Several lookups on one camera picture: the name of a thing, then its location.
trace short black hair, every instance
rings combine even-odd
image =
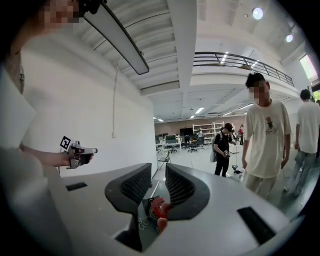
[[[310,100],[311,98],[311,93],[308,89],[303,89],[300,93],[300,98],[301,100],[305,101],[305,100]]]
[[[248,88],[254,87],[255,83],[260,81],[263,81],[263,82],[266,81],[264,76],[261,73],[259,72],[255,72],[254,74],[250,73],[246,79],[245,85]]]
[[[227,123],[224,125],[224,128],[226,128],[229,132],[231,132],[231,131],[232,131],[232,124],[227,122]]]

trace cable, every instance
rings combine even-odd
[[[144,230],[148,228],[149,225],[145,223],[146,220],[147,220],[147,217],[145,217],[144,220],[142,220],[141,218],[138,218],[138,223],[139,223],[138,227],[140,230]]]
[[[115,70],[115,78],[114,78],[114,87],[113,87],[113,104],[112,104],[112,134],[115,134],[115,102],[116,102],[116,88],[117,88],[117,79],[118,79],[118,71],[119,66],[122,61],[123,57],[121,56]]]

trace hair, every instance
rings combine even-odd
[[[7,15],[0,15],[0,24],[2,26],[2,34],[5,35],[1,39],[0,62],[3,62],[10,53],[13,40],[19,30],[26,21],[39,12],[47,0],[20,0],[20,1],[2,1],[1,9],[11,13],[11,18]]]
[[[308,89],[303,89],[300,93],[300,98],[301,100],[305,101],[305,100],[310,100],[311,98],[311,93]]]
[[[248,88],[254,87],[255,83],[260,81],[263,81],[263,82],[266,81],[264,76],[261,73],[259,72],[255,72],[254,74],[250,73],[246,79],[245,85]]]
[[[227,122],[227,123],[224,125],[224,128],[226,128],[229,132],[231,132],[231,131],[232,131],[232,124]]]

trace khaki pants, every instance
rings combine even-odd
[[[264,199],[267,198],[277,180],[277,176],[272,178],[259,178],[249,173],[246,173],[245,176],[245,187]]]

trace white ceiling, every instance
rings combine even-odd
[[[150,68],[138,75],[122,60],[119,70],[150,98],[154,116],[168,122],[188,119],[199,107],[205,107],[200,117],[241,113],[237,109],[252,102],[243,83],[190,86],[195,51],[228,51],[275,67],[268,61],[280,66],[279,61],[305,41],[302,31],[273,0],[197,0],[196,5],[194,0],[108,0],[107,5]],[[254,7],[263,9],[261,20],[253,19]],[[290,33],[293,42],[286,43]],[[80,23],[74,34],[117,66],[121,55],[90,24]]]

